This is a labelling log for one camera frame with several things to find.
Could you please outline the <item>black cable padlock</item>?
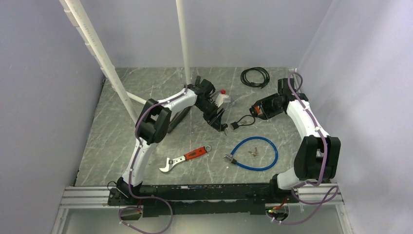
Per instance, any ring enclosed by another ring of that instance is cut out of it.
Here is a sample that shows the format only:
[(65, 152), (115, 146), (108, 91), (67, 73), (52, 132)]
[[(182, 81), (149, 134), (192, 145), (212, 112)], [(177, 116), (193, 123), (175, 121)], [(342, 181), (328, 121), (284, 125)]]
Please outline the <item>black cable padlock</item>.
[[(245, 121), (245, 120), (249, 120), (249, 124), (243, 125), (243, 121)], [(232, 122), (230, 124), (230, 127), (231, 127), (232, 130), (236, 130), (240, 127), (251, 126), (255, 123), (255, 121), (256, 121), (256, 118), (253, 117), (252, 115), (244, 115), (238, 121)]]

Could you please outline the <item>silver lock keys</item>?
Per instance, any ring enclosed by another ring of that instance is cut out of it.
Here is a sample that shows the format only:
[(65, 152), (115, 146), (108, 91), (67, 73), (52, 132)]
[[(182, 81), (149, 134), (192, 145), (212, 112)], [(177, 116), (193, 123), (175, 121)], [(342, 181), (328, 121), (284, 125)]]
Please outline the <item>silver lock keys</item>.
[(248, 151), (248, 152), (249, 152), (252, 156), (258, 156), (258, 155), (259, 155), (259, 152), (258, 152), (257, 147), (255, 147), (253, 151)]

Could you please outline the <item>orange black padlock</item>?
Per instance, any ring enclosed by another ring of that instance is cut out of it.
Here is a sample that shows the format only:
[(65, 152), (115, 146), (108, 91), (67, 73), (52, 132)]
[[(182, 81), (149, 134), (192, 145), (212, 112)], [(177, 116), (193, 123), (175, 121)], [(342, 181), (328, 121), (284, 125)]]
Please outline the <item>orange black padlock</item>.
[(261, 108), (259, 105), (253, 105), (249, 108), (250, 114), (253, 117), (258, 117), (261, 113)]

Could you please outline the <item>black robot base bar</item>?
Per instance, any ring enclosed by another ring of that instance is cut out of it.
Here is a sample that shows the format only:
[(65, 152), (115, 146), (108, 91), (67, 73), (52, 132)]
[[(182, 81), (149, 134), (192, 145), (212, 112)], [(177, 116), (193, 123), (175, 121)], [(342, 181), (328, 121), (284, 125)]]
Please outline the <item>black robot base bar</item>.
[(248, 213), (263, 215), (267, 209), (297, 203), (290, 190), (281, 190), (274, 180), (267, 183), (142, 185), (135, 197), (123, 188), (111, 188), (109, 206), (142, 206), (143, 217)]

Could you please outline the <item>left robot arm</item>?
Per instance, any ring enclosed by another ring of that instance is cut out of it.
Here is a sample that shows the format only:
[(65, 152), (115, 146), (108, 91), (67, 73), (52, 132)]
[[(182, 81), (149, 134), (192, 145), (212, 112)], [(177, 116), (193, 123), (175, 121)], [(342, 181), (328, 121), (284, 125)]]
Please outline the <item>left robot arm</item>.
[(121, 199), (129, 205), (139, 200), (139, 190), (149, 157), (167, 135), (173, 115), (195, 106), (203, 113), (203, 118), (210, 127), (223, 132), (227, 124), (222, 123), (225, 111), (222, 105), (228, 98), (223, 90), (215, 89), (209, 80), (204, 79), (199, 84), (185, 85), (180, 92), (166, 99), (148, 99), (135, 125), (136, 144), (130, 162), (116, 183)]

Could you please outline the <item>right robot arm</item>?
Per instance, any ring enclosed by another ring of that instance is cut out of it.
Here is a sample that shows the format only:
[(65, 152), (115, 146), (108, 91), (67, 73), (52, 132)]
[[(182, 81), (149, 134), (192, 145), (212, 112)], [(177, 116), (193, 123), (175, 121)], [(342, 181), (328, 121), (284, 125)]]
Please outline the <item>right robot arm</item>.
[(293, 78), (279, 79), (277, 88), (277, 93), (256, 101), (250, 113), (263, 120), (285, 113), (301, 137), (292, 168), (278, 174), (277, 184), (268, 189), (269, 198), (281, 202), (289, 189), (306, 183), (320, 185), (324, 180), (334, 178), (341, 142), (323, 129), (310, 108), (307, 96), (295, 88)]

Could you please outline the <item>red handled adjustable wrench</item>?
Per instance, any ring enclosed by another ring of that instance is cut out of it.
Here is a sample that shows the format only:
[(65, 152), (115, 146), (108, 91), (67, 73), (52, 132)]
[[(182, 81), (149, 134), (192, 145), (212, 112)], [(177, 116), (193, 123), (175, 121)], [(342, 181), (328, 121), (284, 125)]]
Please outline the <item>red handled adjustable wrench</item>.
[(209, 151), (211, 151), (212, 147), (207, 145), (207, 146), (203, 146), (200, 148), (197, 148), (191, 152), (188, 152), (182, 156), (179, 156), (177, 158), (169, 158), (167, 157), (167, 161), (166, 161), (166, 165), (163, 168), (159, 168), (159, 170), (163, 173), (167, 173), (169, 172), (174, 166), (176, 166), (177, 164), (184, 162), (184, 161), (188, 161), (188, 160), (192, 160), (194, 158), (200, 157), (202, 155), (205, 155), (206, 153), (208, 153)]

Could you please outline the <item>aluminium rail frame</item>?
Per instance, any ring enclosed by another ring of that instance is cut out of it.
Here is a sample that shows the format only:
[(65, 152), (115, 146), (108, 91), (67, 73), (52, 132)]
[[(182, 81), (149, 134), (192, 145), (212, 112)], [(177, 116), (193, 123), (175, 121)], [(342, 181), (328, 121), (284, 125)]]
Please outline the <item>aluminium rail frame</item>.
[(110, 191), (102, 186), (71, 186), (64, 189), (52, 234), (62, 234), (70, 210), (107, 208)]

